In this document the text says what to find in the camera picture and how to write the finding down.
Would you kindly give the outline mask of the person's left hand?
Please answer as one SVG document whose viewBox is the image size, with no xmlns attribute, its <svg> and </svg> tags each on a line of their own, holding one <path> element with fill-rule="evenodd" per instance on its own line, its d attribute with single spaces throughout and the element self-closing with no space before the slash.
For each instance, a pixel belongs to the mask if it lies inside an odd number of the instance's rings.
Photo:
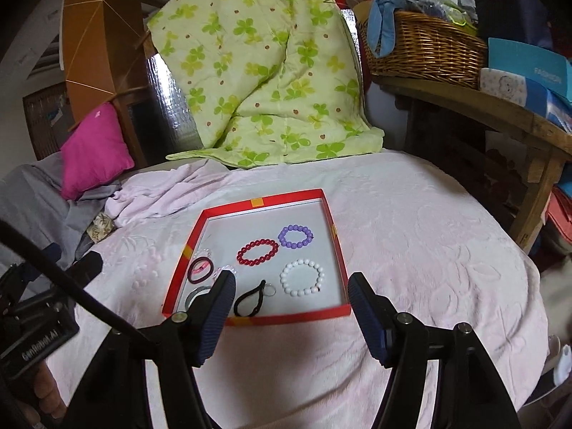
<svg viewBox="0 0 572 429">
<path fill-rule="evenodd" d="M 27 424 L 32 428 L 39 428 L 42 415 L 53 420 L 64 417 L 67 407 L 61 398 L 57 382 L 45 361 L 40 362 L 24 378 L 25 397 L 19 402 L 19 408 Z"/>
</svg>

